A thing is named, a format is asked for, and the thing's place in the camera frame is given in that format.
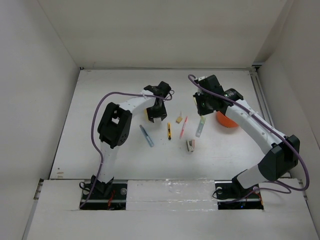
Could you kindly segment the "tan eraser block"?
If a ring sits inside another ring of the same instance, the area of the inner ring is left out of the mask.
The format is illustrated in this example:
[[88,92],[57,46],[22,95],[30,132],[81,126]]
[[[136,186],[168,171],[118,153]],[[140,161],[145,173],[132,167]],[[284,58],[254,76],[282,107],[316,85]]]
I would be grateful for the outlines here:
[[182,118],[181,117],[178,117],[177,119],[176,119],[176,123],[180,123],[182,121]]

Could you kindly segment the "thin pink highlighter pen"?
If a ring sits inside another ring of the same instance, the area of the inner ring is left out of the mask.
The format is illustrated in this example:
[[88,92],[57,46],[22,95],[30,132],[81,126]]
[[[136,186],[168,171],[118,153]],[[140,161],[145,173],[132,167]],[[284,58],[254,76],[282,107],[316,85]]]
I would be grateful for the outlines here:
[[181,131],[180,131],[179,139],[181,139],[183,137],[187,121],[188,121],[188,116],[186,116],[184,121],[183,121],[183,125],[182,125]]

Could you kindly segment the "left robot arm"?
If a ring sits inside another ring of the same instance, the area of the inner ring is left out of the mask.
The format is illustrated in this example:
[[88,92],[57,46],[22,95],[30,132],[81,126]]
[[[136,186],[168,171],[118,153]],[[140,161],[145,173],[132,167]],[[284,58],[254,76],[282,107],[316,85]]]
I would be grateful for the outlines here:
[[[120,146],[129,137],[133,117],[146,112],[147,119],[151,123],[167,117],[165,101],[171,100],[172,88],[164,81],[158,85],[148,85],[139,94],[110,92],[98,103],[91,124],[91,142],[100,155],[100,164],[97,174],[91,177],[90,194],[97,194],[100,198],[107,198],[112,191],[114,180],[114,167]],[[94,140],[94,130],[98,111],[103,101],[111,95],[130,96],[131,98],[122,103],[110,102],[107,104],[100,122],[97,133],[100,146]]]

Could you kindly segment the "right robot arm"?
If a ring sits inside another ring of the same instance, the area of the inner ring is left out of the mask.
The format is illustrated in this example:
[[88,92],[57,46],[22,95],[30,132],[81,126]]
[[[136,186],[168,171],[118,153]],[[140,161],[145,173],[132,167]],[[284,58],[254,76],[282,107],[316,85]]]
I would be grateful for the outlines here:
[[290,194],[294,188],[280,182],[279,178],[298,165],[300,140],[274,129],[237,90],[224,90],[215,75],[196,78],[190,74],[188,79],[197,87],[193,97],[200,116],[222,114],[242,128],[264,153],[259,163],[234,176],[226,188],[217,189],[216,197],[240,201],[251,195],[260,183],[283,186],[287,189],[285,193]]

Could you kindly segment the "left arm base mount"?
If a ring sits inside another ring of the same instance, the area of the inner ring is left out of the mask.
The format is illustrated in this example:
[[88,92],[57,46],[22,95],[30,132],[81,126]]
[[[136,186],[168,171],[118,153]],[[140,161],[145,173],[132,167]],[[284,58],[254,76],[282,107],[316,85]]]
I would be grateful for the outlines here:
[[96,181],[91,192],[96,177],[92,175],[89,182],[81,181],[79,188],[82,190],[79,203],[80,210],[106,210],[122,211],[126,210],[128,181],[114,180],[108,183]]

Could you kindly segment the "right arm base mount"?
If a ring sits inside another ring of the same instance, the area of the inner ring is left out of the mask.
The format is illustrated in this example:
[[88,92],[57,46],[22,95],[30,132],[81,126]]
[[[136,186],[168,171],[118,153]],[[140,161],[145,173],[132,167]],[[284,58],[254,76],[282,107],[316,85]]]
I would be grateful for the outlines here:
[[248,189],[236,186],[230,180],[214,182],[212,197],[217,200],[218,210],[263,210],[263,201],[256,184]]

